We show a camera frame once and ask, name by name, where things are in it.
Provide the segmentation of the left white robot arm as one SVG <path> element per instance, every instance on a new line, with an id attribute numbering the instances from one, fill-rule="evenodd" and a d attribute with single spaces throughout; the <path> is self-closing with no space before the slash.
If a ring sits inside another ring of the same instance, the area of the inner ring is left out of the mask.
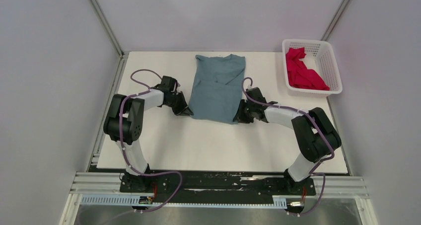
<path id="1" fill-rule="evenodd" d="M 163 76 L 161 82 L 147 91 L 132 95 L 115 94 L 112 97 L 103 131 L 119 147 L 126 164 L 123 185 L 140 192 L 151 188 L 152 175 L 140 145 L 145 111 L 167 106 L 176 116 L 192 116 L 178 81 Z"/>

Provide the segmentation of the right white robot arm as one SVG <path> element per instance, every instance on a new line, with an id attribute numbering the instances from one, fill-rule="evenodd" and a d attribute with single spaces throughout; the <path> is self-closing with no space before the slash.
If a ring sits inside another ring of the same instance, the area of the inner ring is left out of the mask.
<path id="1" fill-rule="evenodd" d="M 325 111 L 315 107 L 309 111 L 267 102 L 257 87 L 243 91 L 246 98 L 239 104 L 234 122 L 250 124 L 255 120 L 285 126 L 293 130 L 299 148 L 294 163 L 284 171 L 281 188 L 296 194 L 319 165 L 335 156 L 342 140 Z"/>

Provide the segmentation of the teal blue t-shirt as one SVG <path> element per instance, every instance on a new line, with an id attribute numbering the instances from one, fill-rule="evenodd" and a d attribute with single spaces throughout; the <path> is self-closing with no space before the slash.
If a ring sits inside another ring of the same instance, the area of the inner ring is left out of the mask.
<path id="1" fill-rule="evenodd" d="M 197 69 L 189 100 L 191 116 L 235 125 L 234 116 L 242 99 L 246 58 L 230 54 L 226 57 L 195 55 Z"/>

